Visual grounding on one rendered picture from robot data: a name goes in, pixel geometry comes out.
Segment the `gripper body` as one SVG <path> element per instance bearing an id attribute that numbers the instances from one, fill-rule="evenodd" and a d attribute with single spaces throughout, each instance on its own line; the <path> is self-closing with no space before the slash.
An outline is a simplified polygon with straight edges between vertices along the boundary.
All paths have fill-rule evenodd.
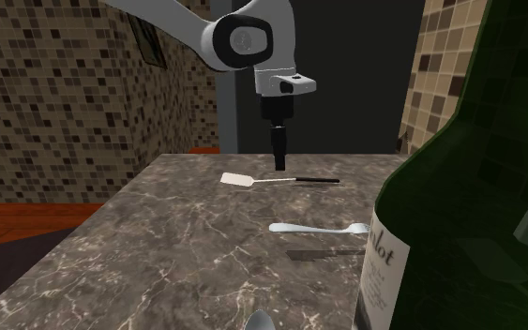
<path id="1" fill-rule="evenodd" d="M 263 119 L 269 120 L 273 126 L 283 126 L 285 119 L 294 116 L 294 97 L 261 97 L 260 109 Z"/>

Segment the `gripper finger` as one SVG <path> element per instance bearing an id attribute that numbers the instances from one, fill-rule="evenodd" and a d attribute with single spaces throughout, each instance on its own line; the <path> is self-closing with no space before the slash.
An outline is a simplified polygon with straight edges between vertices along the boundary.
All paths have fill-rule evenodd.
<path id="1" fill-rule="evenodd" d="M 284 171 L 287 146 L 286 127 L 272 125 L 270 127 L 270 138 L 275 160 L 275 169 L 277 171 Z"/>

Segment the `dark green wine bottle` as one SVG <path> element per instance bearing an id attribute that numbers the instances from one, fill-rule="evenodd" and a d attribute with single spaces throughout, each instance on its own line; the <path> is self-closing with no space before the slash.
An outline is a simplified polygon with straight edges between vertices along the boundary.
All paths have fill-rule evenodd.
<path id="1" fill-rule="evenodd" d="M 426 0 L 353 330 L 528 330 L 528 0 Z"/>

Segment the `dark doorway with grey frame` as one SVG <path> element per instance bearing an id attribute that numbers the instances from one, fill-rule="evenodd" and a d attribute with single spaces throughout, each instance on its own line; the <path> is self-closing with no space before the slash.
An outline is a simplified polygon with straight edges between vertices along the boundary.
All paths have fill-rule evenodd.
<path id="1" fill-rule="evenodd" d="M 397 150 L 426 0 L 290 0 L 298 73 L 317 82 L 294 99 L 287 152 Z"/>

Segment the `dark framed wall picture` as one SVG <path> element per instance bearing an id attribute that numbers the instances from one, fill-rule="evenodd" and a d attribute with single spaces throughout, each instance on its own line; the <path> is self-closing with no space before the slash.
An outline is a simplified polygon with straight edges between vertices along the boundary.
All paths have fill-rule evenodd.
<path id="1" fill-rule="evenodd" d="M 128 15 L 128 21 L 136 38 L 138 48 L 145 63 L 159 68 L 167 68 L 156 28 L 153 24 L 134 15 Z"/>

